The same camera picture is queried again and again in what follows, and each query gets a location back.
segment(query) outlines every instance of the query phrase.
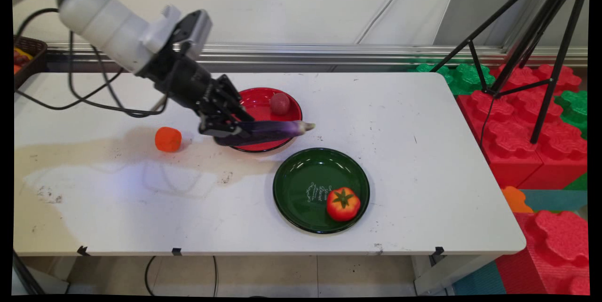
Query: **table leg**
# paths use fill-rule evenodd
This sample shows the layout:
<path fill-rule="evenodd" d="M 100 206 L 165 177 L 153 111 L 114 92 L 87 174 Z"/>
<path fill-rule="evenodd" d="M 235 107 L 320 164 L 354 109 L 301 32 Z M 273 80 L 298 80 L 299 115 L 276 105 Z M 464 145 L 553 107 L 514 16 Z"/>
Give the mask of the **table leg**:
<path fill-rule="evenodd" d="M 434 295 L 497 257 L 499 255 L 448 255 L 427 268 L 424 264 L 428 261 L 428 256 L 413 256 L 416 294 Z"/>

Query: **red foam block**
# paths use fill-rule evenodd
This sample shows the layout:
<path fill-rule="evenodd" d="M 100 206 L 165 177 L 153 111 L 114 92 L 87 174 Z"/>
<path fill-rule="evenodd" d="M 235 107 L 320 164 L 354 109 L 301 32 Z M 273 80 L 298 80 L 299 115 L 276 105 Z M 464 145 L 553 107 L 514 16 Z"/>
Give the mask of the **red foam block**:
<path fill-rule="evenodd" d="M 587 222 L 572 212 L 514 216 L 527 247 L 495 260 L 506 293 L 589 295 Z"/>
<path fill-rule="evenodd" d="M 492 70 L 491 75 L 494 75 L 494 77 L 497 79 L 497 77 L 499 76 L 499 74 L 501 73 L 501 71 L 504 69 L 505 66 L 506 66 L 506 64 L 503 64 L 503 65 L 499 66 L 497 69 Z M 537 81 L 539 81 L 539 79 L 538 79 L 538 77 L 533 75 L 533 70 L 531 68 L 514 67 L 514 70 L 512 70 L 510 77 L 506 81 L 506 84 L 501 89 L 501 91 L 505 92 L 506 90 L 511 90 L 511 89 L 518 88 L 521 86 L 530 85 L 531 83 L 536 83 Z"/>
<path fill-rule="evenodd" d="M 523 90 L 513 94 L 508 102 L 514 107 L 513 117 L 521 126 L 533 132 L 541 104 L 544 101 L 546 91 L 543 88 Z M 544 124 L 561 122 L 562 107 L 554 102 L 550 103 Z"/>
<path fill-rule="evenodd" d="M 459 95 L 457 101 L 479 142 L 491 96 L 476 90 L 471 95 Z M 529 143 L 529 131 L 516 123 L 513 113 L 505 98 L 495 100 L 483 137 L 483 154 L 500 187 L 517 187 L 542 165 L 536 146 Z"/>
<path fill-rule="evenodd" d="M 562 189 L 587 171 L 587 141 L 565 122 L 543 125 L 536 152 L 543 164 L 519 189 Z"/>
<path fill-rule="evenodd" d="M 480 140 L 483 122 L 491 106 L 491 95 L 485 94 L 480 90 L 475 90 L 470 95 L 459 95 L 456 101 L 475 139 Z M 510 120 L 512 113 L 514 113 L 514 108 L 505 98 L 497 99 L 494 101 L 493 107 L 491 107 L 488 122 L 506 122 Z"/>
<path fill-rule="evenodd" d="M 554 66 L 550 66 L 549 64 L 542 64 L 539 68 L 533 71 L 533 75 L 535 75 L 538 79 L 549 79 L 552 75 L 552 70 Z M 561 74 L 556 82 L 556 86 L 554 88 L 554 96 L 559 96 L 565 90 L 570 90 L 571 92 L 578 92 L 579 85 L 581 84 L 581 78 L 574 75 L 572 73 L 572 69 L 567 66 L 561 67 Z"/>

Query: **tomato stem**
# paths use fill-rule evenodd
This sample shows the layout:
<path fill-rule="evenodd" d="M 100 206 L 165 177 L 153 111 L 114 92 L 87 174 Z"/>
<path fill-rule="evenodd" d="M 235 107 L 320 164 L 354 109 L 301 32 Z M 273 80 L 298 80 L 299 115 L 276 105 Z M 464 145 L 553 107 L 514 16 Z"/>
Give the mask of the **tomato stem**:
<path fill-rule="evenodd" d="M 333 199 L 333 203 L 340 202 L 342 205 L 342 208 L 345 208 L 345 206 L 348 206 L 349 205 L 348 200 L 353 197 L 353 194 L 345 195 L 345 189 L 343 189 L 341 193 L 335 192 L 335 195 L 337 195 L 337 198 Z"/>

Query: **tomato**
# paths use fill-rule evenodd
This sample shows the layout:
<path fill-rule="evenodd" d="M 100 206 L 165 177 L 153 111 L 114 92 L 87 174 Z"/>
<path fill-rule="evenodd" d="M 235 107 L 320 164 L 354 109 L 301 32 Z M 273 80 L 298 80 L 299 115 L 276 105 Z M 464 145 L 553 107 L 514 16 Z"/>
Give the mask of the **tomato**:
<path fill-rule="evenodd" d="M 357 215 L 360 206 L 359 197 L 347 188 L 331 191 L 326 202 L 326 211 L 335 221 L 349 221 Z"/>
<path fill-rule="evenodd" d="M 269 107 L 272 113 L 276 115 L 285 115 L 291 107 L 291 100 L 286 94 L 277 93 L 269 99 Z"/>
<path fill-rule="evenodd" d="M 23 66 L 24 64 L 26 64 L 29 61 L 30 61 L 29 58 L 26 57 L 25 55 L 19 55 L 19 56 L 13 58 L 13 64 L 17 64 L 17 66 Z"/>

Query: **orange toy fruit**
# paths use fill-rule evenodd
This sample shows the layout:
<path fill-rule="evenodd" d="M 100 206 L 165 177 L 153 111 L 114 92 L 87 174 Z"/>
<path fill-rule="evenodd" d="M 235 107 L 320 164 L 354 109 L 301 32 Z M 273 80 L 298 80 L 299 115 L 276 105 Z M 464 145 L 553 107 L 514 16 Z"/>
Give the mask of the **orange toy fruit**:
<path fill-rule="evenodd" d="M 155 134 L 155 146 L 160 151 L 174 152 L 180 148 L 182 133 L 170 127 L 161 127 Z"/>
<path fill-rule="evenodd" d="M 508 202 L 508 206 L 510 206 L 510 210 L 513 213 L 532 213 L 533 209 L 525 204 L 525 199 L 527 197 L 523 192 L 514 188 L 514 187 L 506 187 L 501 189 L 501 192 L 504 194 L 506 201 Z"/>

